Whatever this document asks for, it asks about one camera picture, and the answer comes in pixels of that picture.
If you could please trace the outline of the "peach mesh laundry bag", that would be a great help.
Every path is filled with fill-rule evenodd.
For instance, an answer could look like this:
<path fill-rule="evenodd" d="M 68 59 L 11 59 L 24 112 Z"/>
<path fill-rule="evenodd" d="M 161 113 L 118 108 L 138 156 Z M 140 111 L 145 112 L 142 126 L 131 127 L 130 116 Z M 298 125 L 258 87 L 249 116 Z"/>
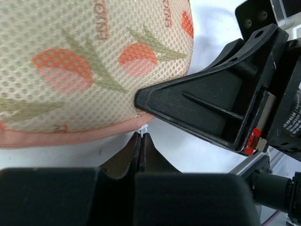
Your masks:
<path fill-rule="evenodd" d="M 185 76 L 193 42 L 188 0 L 1 1 L 1 148 L 141 128 L 136 92 Z"/>

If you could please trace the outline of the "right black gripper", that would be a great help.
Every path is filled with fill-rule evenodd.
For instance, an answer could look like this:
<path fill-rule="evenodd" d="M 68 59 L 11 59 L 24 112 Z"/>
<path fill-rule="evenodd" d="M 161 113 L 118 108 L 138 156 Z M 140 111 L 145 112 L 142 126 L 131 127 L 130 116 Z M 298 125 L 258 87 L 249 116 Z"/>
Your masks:
<path fill-rule="evenodd" d="M 301 159 L 301 40 L 274 24 L 228 43 L 204 70 L 140 89 L 135 107 L 231 151 L 244 150 L 269 93 L 268 144 Z"/>

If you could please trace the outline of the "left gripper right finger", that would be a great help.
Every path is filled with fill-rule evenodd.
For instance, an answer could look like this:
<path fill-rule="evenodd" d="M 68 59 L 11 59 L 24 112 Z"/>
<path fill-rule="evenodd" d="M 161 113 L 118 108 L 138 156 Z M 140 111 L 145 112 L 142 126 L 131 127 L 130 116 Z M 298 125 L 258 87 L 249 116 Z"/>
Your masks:
<path fill-rule="evenodd" d="M 144 172 L 135 175 L 137 226 L 258 226 L 252 195 L 235 174 L 178 172 L 142 139 Z"/>

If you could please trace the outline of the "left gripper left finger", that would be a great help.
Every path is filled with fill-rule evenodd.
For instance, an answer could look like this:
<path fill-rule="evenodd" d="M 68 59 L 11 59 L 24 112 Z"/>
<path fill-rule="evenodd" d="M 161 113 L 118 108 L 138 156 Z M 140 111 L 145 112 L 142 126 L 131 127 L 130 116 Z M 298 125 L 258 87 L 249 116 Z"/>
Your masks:
<path fill-rule="evenodd" d="M 1 225 L 131 226 L 140 147 L 134 133 L 104 167 L 1 170 Z"/>

